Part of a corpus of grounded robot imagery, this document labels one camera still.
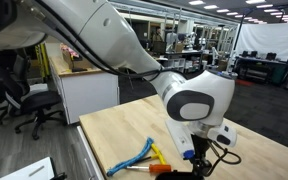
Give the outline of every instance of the blue tool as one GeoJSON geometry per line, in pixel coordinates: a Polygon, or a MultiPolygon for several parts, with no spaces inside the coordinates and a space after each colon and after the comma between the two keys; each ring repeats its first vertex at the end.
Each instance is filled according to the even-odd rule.
{"type": "Polygon", "coordinates": [[[129,159],[127,161],[123,161],[118,163],[117,165],[115,165],[113,168],[109,169],[106,173],[106,175],[108,177],[113,176],[113,174],[115,174],[117,171],[126,168],[127,166],[131,166],[133,165],[136,161],[142,159],[145,154],[148,153],[148,151],[151,148],[152,143],[154,142],[154,140],[150,137],[147,138],[146,143],[142,149],[142,151],[135,157],[133,157],[132,159],[129,159]]]}

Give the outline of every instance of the wire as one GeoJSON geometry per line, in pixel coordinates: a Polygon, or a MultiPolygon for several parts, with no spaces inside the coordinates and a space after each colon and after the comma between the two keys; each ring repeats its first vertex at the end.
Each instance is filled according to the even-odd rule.
{"type": "Polygon", "coordinates": [[[133,28],[133,24],[132,24],[132,17],[131,17],[131,9],[128,9],[128,15],[130,17],[130,24],[131,24],[131,27],[133,28]]]}
{"type": "Polygon", "coordinates": [[[224,163],[230,164],[230,165],[236,165],[236,164],[239,164],[239,163],[242,162],[242,159],[241,159],[241,157],[240,157],[239,155],[237,155],[237,154],[235,154],[235,153],[233,153],[233,152],[228,151],[227,148],[224,149],[224,148],[221,147],[217,142],[215,142],[215,141],[208,141],[208,144],[210,145],[211,149],[213,150],[214,154],[218,157],[218,159],[215,161],[214,165],[213,165],[212,168],[209,170],[209,172],[207,172],[207,174],[204,175],[205,177],[209,177],[209,176],[213,173],[215,167],[217,166],[217,164],[218,164],[220,161],[223,161],[224,163]],[[221,155],[221,156],[219,155],[219,153],[216,151],[216,149],[214,148],[214,146],[212,145],[212,143],[213,143],[216,147],[218,147],[219,149],[223,150],[223,152],[224,152],[223,155],[221,155]],[[230,161],[225,160],[224,157],[225,157],[227,154],[230,154],[230,155],[232,155],[232,156],[235,156],[235,157],[237,158],[237,161],[235,161],[235,162],[230,162],[230,161]]]}
{"type": "Polygon", "coordinates": [[[159,70],[158,73],[156,73],[156,75],[152,78],[152,79],[149,79],[147,81],[151,82],[153,80],[155,80],[161,73],[163,72],[174,72],[174,73],[178,73],[180,75],[182,75],[186,80],[187,80],[187,77],[185,76],[184,73],[182,73],[181,71],[178,71],[178,70],[175,70],[175,69],[163,69],[163,66],[161,65],[161,69],[159,70]]]}
{"type": "Polygon", "coordinates": [[[63,31],[61,31],[58,27],[56,27],[56,25],[54,23],[52,23],[51,21],[48,21],[48,23],[51,23],[52,25],[55,25],[55,28],[53,26],[53,29],[55,29],[56,32],[58,32],[61,36],[63,36],[68,42],[71,43],[71,45],[74,46],[74,48],[85,58],[87,58],[92,64],[94,64],[95,67],[99,68],[100,70],[113,74],[113,75],[117,75],[117,76],[122,76],[122,77],[131,77],[131,78],[143,78],[146,76],[152,76],[155,75],[155,77],[153,79],[156,79],[158,77],[158,75],[162,72],[166,72],[166,71],[170,71],[170,70],[152,70],[152,71],[147,71],[147,72],[143,72],[143,73],[137,73],[137,74],[126,74],[126,73],[122,73],[118,70],[116,70],[115,68],[113,68],[112,66],[108,65],[105,61],[103,61],[94,51],[92,51],[92,49],[90,49],[86,43],[80,38],[80,36],[67,24],[67,22],[64,21],[64,19],[62,19],[55,11],[53,11],[46,3],[44,3],[42,0],[36,0],[36,2],[42,6],[44,9],[46,9],[50,14],[52,14],[65,28],[68,32],[70,32],[72,34],[73,37],[76,38],[76,40],[97,60],[97,62],[93,61],[92,59],[90,59],[85,53],[84,51],[82,51],[79,47],[74,46],[74,42],[71,40],[71,38],[69,38],[63,31]]]}

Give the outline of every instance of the black chair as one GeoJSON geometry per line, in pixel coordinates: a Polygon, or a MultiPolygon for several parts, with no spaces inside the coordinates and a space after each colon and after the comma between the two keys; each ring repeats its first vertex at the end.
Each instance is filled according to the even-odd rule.
{"type": "Polygon", "coordinates": [[[8,78],[4,79],[3,84],[6,92],[6,99],[11,106],[20,110],[22,115],[36,112],[36,115],[33,119],[25,121],[15,127],[15,132],[17,134],[21,133],[21,126],[35,122],[36,124],[32,133],[32,137],[34,140],[37,140],[39,139],[39,136],[37,135],[38,128],[46,121],[59,121],[62,122],[63,125],[66,125],[66,121],[64,121],[64,119],[51,117],[56,113],[63,115],[63,111],[58,110],[48,114],[44,113],[44,110],[49,110],[52,106],[61,102],[61,97],[57,92],[39,92],[27,97],[22,101],[21,98],[23,97],[24,93],[18,82],[9,76],[8,78]]]}
{"type": "MultiPolygon", "coordinates": [[[[27,82],[28,66],[29,66],[29,60],[22,58],[20,56],[16,57],[14,67],[12,68],[12,73],[5,67],[0,66],[0,103],[6,100],[3,81],[10,75],[15,81],[17,81],[20,84],[21,88],[23,89],[22,91],[23,96],[29,93],[30,85],[27,82]]],[[[2,114],[0,115],[0,125],[2,125],[3,124],[2,120],[8,112],[8,105],[0,107],[0,111],[3,111],[2,114]]]]}

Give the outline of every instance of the white cabinet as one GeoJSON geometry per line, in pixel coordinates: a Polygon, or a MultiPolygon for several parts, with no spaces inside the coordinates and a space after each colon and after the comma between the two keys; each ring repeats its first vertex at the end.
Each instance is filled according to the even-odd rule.
{"type": "Polygon", "coordinates": [[[60,77],[53,63],[52,76],[62,97],[68,124],[78,122],[80,115],[119,104],[117,76],[100,72],[60,77]]]}
{"type": "Polygon", "coordinates": [[[72,72],[63,60],[59,44],[47,43],[51,73],[62,97],[67,124],[79,116],[119,105],[118,77],[97,69],[72,72]]]}
{"type": "Polygon", "coordinates": [[[82,127],[77,127],[78,134],[80,137],[80,142],[82,146],[81,156],[85,162],[85,168],[87,169],[87,173],[89,174],[89,179],[91,180],[104,180],[101,169],[98,166],[96,158],[90,148],[90,145],[84,135],[82,127]]]}

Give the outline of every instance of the wooden table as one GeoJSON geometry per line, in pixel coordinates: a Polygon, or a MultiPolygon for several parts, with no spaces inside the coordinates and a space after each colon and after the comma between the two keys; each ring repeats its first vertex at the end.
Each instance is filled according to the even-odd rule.
{"type": "MultiPolygon", "coordinates": [[[[157,95],[80,116],[84,134],[103,172],[117,163],[137,155],[148,136],[155,140],[167,163],[179,171],[191,171],[192,165],[180,158],[165,125],[169,119],[157,95]]],[[[232,121],[225,123],[236,128],[238,141],[229,148],[242,158],[239,165],[219,163],[207,179],[288,179],[288,148],[267,139],[232,121]]],[[[217,159],[211,150],[207,159],[217,159]]],[[[158,160],[144,163],[158,163],[158,160]]],[[[154,179],[147,172],[121,170],[108,179],[154,179]]]]}
{"type": "Polygon", "coordinates": [[[69,69],[68,64],[63,60],[61,56],[50,57],[49,60],[50,60],[51,66],[54,67],[54,70],[56,71],[56,74],[59,77],[81,76],[81,75],[87,75],[87,74],[104,73],[100,69],[92,69],[92,68],[86,68],[87,71],[72,72],[72,70],[69,69]]]}

